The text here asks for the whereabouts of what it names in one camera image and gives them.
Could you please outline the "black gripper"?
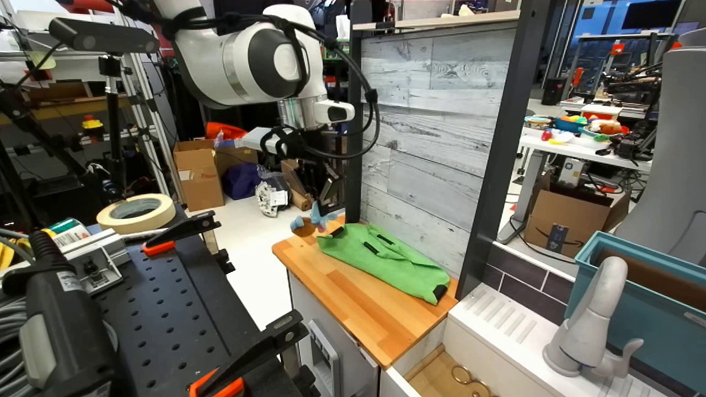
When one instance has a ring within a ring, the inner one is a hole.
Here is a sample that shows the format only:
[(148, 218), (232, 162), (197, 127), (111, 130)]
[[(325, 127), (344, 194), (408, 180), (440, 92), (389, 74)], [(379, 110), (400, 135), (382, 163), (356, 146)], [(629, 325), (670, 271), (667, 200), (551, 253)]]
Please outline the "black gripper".
[(317, 194), (316, 202), (322, 215), (340, 208), (344, 184), (341, 159), (327, 149), (328, 136), (322, 130), (293, 133), (290, 156), (298, 162), (295, 175), (309, 194)]

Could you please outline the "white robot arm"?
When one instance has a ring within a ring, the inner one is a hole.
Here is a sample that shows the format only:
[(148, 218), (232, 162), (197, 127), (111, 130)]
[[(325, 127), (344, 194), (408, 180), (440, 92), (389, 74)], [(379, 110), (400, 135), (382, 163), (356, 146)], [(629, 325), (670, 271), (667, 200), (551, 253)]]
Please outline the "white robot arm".
[(307, 156), (304, 133), (350, 122), (356, 106), (327, 95), (322, 41), (299, 4), (210, 18), (201, 0), (154, 0), (187, 89), (212, 108), (293, 101), (298, 125), (255, 125), (250, 149)]

